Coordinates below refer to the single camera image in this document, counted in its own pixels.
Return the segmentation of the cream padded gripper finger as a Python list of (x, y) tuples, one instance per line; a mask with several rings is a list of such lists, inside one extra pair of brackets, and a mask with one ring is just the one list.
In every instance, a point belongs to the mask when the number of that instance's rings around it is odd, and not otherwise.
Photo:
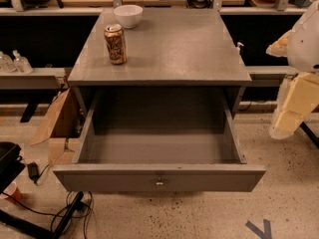
[(274, 139), (284, 139), (294, 134), (305, 118), (319, 106), (319, 75), (302, 72), (292, 95), (292, 107), (298, 115), (283, 112), (277, 118), (272, 117), (269, 134)]

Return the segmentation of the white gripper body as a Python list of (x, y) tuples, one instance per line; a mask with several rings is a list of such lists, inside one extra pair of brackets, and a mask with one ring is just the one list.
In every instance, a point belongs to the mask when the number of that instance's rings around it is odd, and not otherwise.
[(294, 86), (298, 79), (297, 75), (286, 75), (279, 87), (277, 95), (277, 107), (274, 116), (277, 118), (283, 112), (291, 112), (298, 115), (298, 112), (292, 107), (292, 95), (294, 94)]

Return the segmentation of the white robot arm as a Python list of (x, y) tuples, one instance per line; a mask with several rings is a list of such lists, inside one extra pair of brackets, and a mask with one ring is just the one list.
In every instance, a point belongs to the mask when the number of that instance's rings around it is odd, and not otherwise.
[(269, 134), (284, 139), (294, 134), (319, 105), (319, 1), (313, 2), (291, 30), (269, 45), (266, 53), (286, 57), (299, 73), (283, 80)]

